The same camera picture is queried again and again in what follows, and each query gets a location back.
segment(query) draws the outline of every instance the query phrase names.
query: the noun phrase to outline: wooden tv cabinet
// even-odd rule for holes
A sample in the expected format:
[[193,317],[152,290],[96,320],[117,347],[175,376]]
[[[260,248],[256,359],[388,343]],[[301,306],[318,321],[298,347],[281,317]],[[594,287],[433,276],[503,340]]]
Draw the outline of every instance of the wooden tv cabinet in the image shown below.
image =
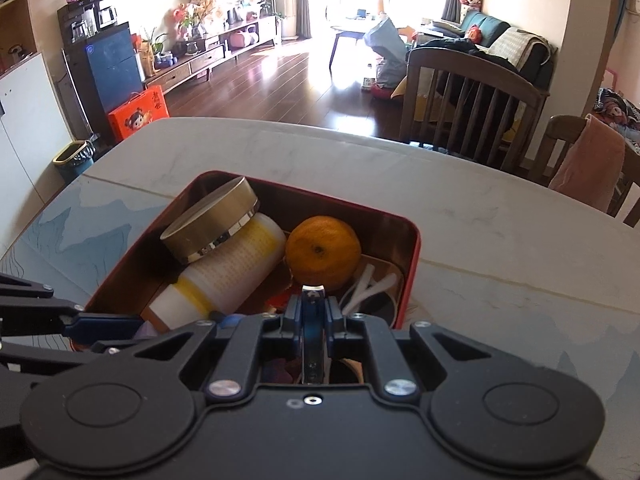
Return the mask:
[[[260,38],[258,42],[244,48],[229,49],[227,41],[229,34],[240,28],[245,28],[248,25],[256,25],[258,38]],[[211,70],[219,64],[229,59],[235,59],[237,63],[240,54],[244,54],[265,43],[271,42],[276,45],[277,39],[278,23],[276,16],[265,16],[263,18],[257,18],[256,20],[235,23],[222,32],[218,37],[217,43],[208,50],[199,52],[193,56],[183,56],[178,60],[177,64],[169,68],[164,68],[153,77],[145,79],[145,88],[152,85],[160,85],[162,93],[166,94],[202,72],[207,72],[208,81]]]

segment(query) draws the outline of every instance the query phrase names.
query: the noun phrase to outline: mini refrigerator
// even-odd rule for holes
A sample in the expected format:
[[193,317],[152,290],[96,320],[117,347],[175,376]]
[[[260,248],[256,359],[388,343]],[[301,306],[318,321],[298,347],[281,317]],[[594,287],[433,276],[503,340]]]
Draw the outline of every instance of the mini refrigerator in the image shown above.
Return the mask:
[[102,143],[117,140],[107,114],[142,92],[129,23],[122,23],[66,47],[66,63],[92,130]]

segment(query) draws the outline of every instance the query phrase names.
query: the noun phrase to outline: yellow stripe on bottle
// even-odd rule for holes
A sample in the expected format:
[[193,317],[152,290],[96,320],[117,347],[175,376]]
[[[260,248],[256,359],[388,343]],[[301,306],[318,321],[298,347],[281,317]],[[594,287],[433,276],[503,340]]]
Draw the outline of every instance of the yellow stripe on bottle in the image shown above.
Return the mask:
[[209,317],[209,313],[218,310],[216,306],[209,301],[202,291],[185,277],[180,276],[174,285],[175,290],[180,292],[189,303],[191,303],[204,316]]

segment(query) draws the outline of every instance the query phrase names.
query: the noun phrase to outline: drawer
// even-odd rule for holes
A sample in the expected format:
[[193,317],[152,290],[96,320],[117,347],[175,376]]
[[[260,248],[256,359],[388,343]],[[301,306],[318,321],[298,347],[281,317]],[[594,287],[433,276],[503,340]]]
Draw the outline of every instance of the drawer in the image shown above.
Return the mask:
[[166,74],[162,74],[159,78],[154,79],[150,84],[160,85],[162,87],[162,92],[168,92],[171,88],[179,85],[190,76],[191,69],[189,68],[189,63],[184,63],[173,70],[169,70]]
[[269,16],[268,18],[258,20],[258,36],[260,36],[260,41],[272,40],[276,35],[277,30],[275,16]]
[[223,59],[223,57],[225,57],[225,53],[222,45],[218,45],[211,50],[207,50],[204,54],[200,54],[197,58],[192,59],[189,62],[191,65],[191,73],[197,74],[219,59]]

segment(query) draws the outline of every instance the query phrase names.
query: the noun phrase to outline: pink towel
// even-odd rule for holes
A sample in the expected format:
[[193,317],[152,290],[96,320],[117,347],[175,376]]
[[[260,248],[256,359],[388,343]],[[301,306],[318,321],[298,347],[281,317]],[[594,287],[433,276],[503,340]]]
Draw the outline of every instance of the pink towel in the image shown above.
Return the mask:
[[625,139],[592,115],[549,189],[606,212],[625,161]]

